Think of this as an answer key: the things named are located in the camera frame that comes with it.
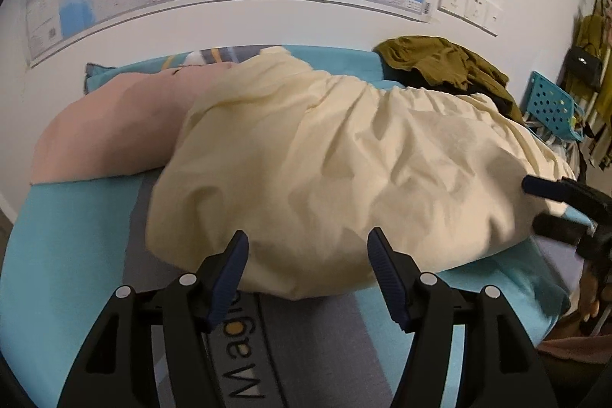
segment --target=yellow-green garment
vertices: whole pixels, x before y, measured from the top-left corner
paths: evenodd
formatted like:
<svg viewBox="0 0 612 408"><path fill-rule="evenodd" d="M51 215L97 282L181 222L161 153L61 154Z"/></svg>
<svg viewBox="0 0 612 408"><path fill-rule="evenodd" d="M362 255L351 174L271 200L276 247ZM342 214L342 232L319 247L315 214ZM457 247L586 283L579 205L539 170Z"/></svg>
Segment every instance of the yellow-green garment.
<svg viewBox="0 0 612 408"><path fill-rule="evenodd" d="M576 39L576 45L584 48L586 52L600 59L604 59L607 46L602 39L602 24L604 18L599 15L586 16L580 24L580 30ZM587 101L593 96L592 89L581 80L568 72L565 89L575 95L578 99L583 98ZM608 65L608 70L604 76L601 91L595 100L595 110L610 126L612 115L612 65Z"/></svg>
<svg viewBox="0 0 612 408"><path fill-rule="evenodd" d="M507 118L522 124L522 114L512 95L506 90L508 77L491 63L465 47L442 37L409 35L389 39L374 48L385 62L396 70L416 69L431 86L450 83L467 90L478 83L488 92L506 101Z"/></svg>

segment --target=wall socket panel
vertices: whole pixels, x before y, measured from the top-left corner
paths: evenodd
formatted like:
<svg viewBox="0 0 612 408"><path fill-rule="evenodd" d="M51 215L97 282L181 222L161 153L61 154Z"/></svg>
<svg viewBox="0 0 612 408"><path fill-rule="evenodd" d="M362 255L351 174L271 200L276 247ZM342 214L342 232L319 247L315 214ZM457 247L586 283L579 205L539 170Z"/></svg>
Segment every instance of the wall socket panel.
<svg viewBox="0 0 612 408"><path fill-rule="evenodd" d="M496 36L503 14L499 7L487 0L440 0L438 9Z"/></svg>

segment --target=beige cloth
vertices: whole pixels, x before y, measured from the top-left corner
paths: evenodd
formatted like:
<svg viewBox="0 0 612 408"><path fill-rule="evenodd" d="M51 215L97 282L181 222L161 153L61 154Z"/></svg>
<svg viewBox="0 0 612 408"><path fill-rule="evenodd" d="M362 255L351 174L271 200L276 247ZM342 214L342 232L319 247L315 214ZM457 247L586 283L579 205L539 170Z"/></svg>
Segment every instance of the beige cloth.
<svg viewBox="0 0 612 408"><path fill-rule="evenodd" d="M166 165L196 98L231 65L117 75L48 125L36 143L31 183L133 175Z"/></svg>
<svg viewBox="0 0 612 408"><path fill-rule="evenodd" d="M376 226L422 270L501 251L547 207L521 192L525 174L573 178L484 96L383 91L280 47L200 96L177 144L152 194L148 248L195 271L244 230L241 289L290 299L372 284Z"/></svg>

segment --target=cream garment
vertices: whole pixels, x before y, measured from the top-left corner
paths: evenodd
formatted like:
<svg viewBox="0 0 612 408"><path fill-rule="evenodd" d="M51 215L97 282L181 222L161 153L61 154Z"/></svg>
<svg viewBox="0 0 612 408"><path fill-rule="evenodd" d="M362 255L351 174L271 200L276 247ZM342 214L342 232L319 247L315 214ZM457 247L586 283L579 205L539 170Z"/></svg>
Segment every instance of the cream garment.
<svg viewBox="0 0 612 408"><path fill-rule="evenodd" d="M155 186L147 245L195 271L241 229L244 291L339 294L374 282L366 237L376 226L429 271L524 240L547 208L522 193L526 174L573 178L488 98L378 90L276 47L196 101Z"/></svg>

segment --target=floor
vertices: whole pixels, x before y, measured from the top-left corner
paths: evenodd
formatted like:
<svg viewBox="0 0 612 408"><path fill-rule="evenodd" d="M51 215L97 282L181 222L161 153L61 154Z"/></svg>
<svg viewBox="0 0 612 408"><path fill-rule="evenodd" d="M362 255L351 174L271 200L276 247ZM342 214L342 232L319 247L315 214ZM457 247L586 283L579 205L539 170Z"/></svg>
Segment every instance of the floor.
<svg viewBox="0 0 612 408"><path fill-rule="evenodd" d="M4 252L6 251L8 236L10 236L11 230L13 230L13 224L4 216L4 213L0 211L0 268L2 268Z"/></svg>

